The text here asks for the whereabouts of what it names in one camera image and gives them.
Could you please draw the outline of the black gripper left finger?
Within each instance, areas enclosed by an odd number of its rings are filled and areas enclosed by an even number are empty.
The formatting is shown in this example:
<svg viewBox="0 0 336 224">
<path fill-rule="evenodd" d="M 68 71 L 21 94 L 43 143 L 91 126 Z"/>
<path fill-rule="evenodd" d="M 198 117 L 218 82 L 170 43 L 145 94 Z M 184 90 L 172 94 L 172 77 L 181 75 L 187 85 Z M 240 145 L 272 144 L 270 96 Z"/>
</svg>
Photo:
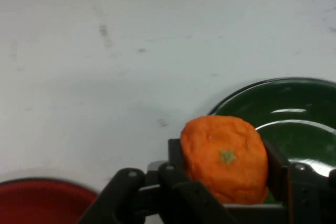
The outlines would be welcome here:
<svg viewBox="0 0 336 224">
<path fill-rule="evenodd" d="M 158 214 L 164 223 L 237 223 L 202 183 L 183 171 L 179 139 L 168 141 L 169 160 L 157 170 L 119 170 L 78 223 L 144 223 Z"/>
</svg>

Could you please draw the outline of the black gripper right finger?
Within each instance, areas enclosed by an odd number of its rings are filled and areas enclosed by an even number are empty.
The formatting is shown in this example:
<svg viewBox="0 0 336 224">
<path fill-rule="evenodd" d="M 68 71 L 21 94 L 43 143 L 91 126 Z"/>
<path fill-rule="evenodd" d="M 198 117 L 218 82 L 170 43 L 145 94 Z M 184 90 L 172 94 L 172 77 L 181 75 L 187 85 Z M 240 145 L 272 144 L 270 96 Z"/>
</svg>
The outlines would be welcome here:
<svg viewBox="0 0 336 224">
<path fill-rule="evenodd" d="M 287 208 L 289 223 L 335 223 L 335 169 L 329 175 L 310 165 L 290 162 L 269 141 L 263 140 L 268 157 L 268 189 Z"/>
</svg>

